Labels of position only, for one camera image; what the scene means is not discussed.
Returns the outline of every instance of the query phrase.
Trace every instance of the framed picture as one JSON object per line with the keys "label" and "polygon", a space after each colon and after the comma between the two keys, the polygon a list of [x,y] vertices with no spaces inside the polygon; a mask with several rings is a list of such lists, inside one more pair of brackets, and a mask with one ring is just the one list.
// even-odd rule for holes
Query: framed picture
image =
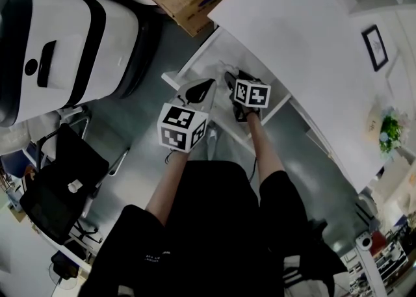
{"label": "framed picture", "polygon": [[377,26],[373,25],[361,34],[363,35],[365,45],[369,50],[374,71],[378,71],[389,61],[380,32]]}

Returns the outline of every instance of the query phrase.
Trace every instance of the gray floor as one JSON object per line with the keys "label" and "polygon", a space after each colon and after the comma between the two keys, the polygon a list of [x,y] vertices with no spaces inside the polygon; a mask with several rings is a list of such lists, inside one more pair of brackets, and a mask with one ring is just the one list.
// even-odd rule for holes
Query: gray floor
{"label": "gray floor", "polygon": [[[113,161],[131,147],[117,176],[107,178],[94,201],[89,219],[107,236],[124,205],[147,204],[164,171],[166,148],[158,145],[156,121],[164,102],[174,91],[162,79],[165,71],[178,70],[199,48],[204,36],[191,38],[175,23],[166,20],[162,40],[146,78],[127,99],[105,98],[88,104],[93,119],[87,140],[104,158]],[[325,218],[325,241],[338,254],[354,245],[355,236],[365,229],[356,215],[357,195],[336,165],[306,137],[307,125],[286,104],[266,125],[269,137],[296,185],[310,218]],[[251,174],[254,156],[224,133],[217,157],[237,161]],[[258,182],[253,187],[258,193]],[[281,190],[285,201],[285,190]]]}

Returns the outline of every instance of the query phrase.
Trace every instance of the black office chair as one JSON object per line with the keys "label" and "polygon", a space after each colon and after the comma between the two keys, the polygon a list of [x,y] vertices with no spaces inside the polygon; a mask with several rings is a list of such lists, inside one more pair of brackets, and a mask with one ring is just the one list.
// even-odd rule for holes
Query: black office chair
{"label": "black office chair", "polygon": [[[89,206],[91,199],[96,197],[104,178],[114,175],[112,169],[117,163],[118,170],[128,149],[109,168],[109,163],[64,123],[57,131],[38,141],[39,153],[45,141],[55,135],[58,136],[55,161],[39,169],[33,186],[21,197],[20,204],[33,223],[60,245],[70,239],[70,231],[74,226],[80,232],[81,241],[84,237],[94,240],[90,235],[98,229],[85,231],[79,218],[83,212],[85,214],[86,204]],[[68,186],[74,181],[82,184],[75,193]]]}

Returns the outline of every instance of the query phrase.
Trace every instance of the black shirt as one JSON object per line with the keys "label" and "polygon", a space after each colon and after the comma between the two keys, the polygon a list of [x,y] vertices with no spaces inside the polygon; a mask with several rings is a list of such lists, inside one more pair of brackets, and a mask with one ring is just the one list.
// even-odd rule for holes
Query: black shirt
{"label": "black shirt", "polygon": [[166,227],[129,205],[104,242],[79,296],[180,292],[282,295],[282,263],[308,249],[306,212],[285,172],[260,187],[232,162],[188,162]]}

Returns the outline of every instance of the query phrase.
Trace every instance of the white cube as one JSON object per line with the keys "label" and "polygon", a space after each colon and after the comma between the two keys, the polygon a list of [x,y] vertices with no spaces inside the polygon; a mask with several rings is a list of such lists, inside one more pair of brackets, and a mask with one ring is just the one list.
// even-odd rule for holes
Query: white cube
{"label": "white cube", "polygon": [[209,114],[165,103],[157,121],[159,144],[189,153],[203,138]]}
{"label": "white cube", "polygon": [[234,100],[245,107],[267,108],[272,87],[257,81],[237,80]]}

